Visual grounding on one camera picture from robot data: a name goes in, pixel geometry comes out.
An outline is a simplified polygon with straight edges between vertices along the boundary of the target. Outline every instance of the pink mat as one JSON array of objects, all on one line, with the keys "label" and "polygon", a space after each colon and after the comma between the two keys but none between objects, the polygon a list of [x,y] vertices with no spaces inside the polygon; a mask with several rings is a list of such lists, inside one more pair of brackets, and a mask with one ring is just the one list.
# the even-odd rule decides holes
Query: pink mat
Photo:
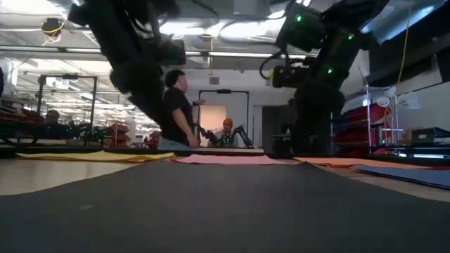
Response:
[{"label": "pink mat", "polygon": [[257,165],[287,164],[285,162],[268,158],[266,155],[261,156],[191,155],[190,157],[173,160],[175,162],[189,163],[189,164],[257,164]]}]

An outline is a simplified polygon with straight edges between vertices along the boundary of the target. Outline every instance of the orange hat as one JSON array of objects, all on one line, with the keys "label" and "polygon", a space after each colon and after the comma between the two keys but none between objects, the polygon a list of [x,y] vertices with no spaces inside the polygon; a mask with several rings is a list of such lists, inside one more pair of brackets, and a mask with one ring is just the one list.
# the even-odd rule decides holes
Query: orange hat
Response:
[{"label": "orange hat", "polygon": [[230,127],[233,127],[233,120],[231,120],[230,118],[226,118],[224,120],[224,124],[229,125]]}]

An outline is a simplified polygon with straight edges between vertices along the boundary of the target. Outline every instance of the floor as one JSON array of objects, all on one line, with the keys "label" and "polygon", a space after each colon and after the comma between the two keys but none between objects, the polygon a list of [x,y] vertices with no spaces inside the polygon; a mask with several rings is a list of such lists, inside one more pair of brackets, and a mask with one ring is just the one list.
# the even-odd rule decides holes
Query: floor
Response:
[{"label": "floor", "polygon": [[[73,181],[90,179],[130,168],[133,163],[0,160],[0,195],[31,193]],[[420,186],[393,179],[356,173],[350,169],[320,167],[347,178],[409,195],[450,202],[450,190]]]}]

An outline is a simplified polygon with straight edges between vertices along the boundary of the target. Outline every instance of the yellow mat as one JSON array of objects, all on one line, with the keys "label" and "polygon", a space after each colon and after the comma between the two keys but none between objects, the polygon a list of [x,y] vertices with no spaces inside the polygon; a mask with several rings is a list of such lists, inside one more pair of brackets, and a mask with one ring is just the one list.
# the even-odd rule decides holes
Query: yellow mat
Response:
[{"label": "yellow mat", "polygon": [[35,160],[62,160],[62,161],[84,161],[84,162],[147,162],[151,160],[164,159],[175,156],[174,153],[166,153],[159,155],[129,155],[115,154],[105,151],[99,151],[87,154],[21,154],[20,157]]}]

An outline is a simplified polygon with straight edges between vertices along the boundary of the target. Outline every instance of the jeans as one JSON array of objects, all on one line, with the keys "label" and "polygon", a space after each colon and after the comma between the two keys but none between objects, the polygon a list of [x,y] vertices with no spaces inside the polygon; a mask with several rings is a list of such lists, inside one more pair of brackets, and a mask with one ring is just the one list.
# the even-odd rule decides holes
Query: jeans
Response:
[{"label": "jeans", "polygon": [[158,145],[158,150],[178,150],[178,151],[189,151],[192,150],[191,147],[177,143],[176,141],[167,140],[164,138],[161,138]]}]

